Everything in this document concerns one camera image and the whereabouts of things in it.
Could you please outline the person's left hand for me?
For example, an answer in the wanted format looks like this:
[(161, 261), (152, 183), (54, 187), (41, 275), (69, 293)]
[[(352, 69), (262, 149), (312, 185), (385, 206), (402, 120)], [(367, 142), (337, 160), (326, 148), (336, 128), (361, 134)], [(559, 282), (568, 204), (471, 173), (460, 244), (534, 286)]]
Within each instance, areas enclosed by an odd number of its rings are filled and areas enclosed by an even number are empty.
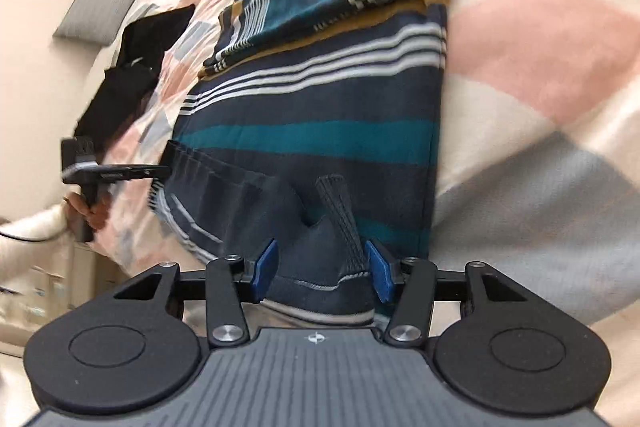
[(103, 193), (92, 205), (75, 192), (70, 192), (64, 198), (64, 211), (68, 226), (71, 228), (77, 223), (85, 222), (93, 231), (102, 230), (110, 217), (112, 207), (112, 195)]

